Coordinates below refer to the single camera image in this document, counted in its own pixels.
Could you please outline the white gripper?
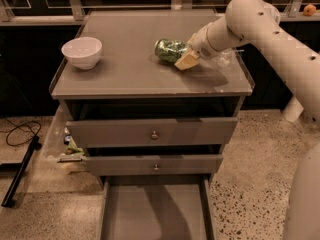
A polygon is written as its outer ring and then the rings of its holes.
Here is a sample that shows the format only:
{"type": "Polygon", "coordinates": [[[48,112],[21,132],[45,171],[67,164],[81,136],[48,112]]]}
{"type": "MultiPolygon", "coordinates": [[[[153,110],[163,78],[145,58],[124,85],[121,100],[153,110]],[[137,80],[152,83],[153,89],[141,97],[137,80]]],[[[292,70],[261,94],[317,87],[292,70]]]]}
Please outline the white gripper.
{"type": "Polygon", "coordinates": [[[221,33],[212,27],[203,27],[187,41],[188,48],[175,62],[179,70],[187,70],[199,63],[199,57],[212,59],[222,52],[221,33]]]}

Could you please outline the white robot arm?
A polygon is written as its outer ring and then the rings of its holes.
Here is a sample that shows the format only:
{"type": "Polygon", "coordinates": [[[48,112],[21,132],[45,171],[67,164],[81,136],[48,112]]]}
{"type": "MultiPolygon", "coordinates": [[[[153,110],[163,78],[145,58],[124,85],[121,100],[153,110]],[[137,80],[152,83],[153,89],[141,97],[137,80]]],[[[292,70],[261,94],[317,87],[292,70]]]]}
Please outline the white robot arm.
{"type": "MultiPolygon", "coordinates": [[[[280,13],[263,0],[231,0],[223,17],[188,40],[175,63],[194,67],[228,48],[250,43],[285,82],[305,111],[320,121],[320,56],[279,26],[280,13]]],[[[293,178],[282,240],[320,240],[320,144],[299,163],[293,178]]]]}

